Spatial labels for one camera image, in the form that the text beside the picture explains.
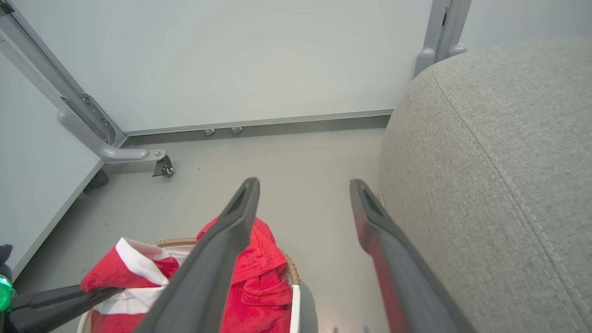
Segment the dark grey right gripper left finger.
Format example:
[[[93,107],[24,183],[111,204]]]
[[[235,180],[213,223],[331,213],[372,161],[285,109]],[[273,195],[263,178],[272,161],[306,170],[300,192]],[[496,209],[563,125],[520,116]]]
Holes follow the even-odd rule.
[[[259,180],[246,179],[174,274],[136,333],[220,331],[235,261],[250,244]]]

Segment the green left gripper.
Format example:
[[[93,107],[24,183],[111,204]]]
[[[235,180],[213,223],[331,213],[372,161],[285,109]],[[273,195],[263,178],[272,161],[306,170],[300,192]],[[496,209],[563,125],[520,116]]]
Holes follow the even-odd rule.
[[[12,270],[6,263],[12,245],[0,246],[0,332],[49,333],[124,291],[100,287],[89,292],[68,286],[14,297]]]

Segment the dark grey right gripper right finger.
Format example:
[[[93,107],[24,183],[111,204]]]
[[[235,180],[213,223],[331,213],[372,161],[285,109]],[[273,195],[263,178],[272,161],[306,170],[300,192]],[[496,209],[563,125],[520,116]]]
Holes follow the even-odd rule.
[[[446,288],[366,182],[350,182],[359,244],[372,257],[392,333],[473,333]]]

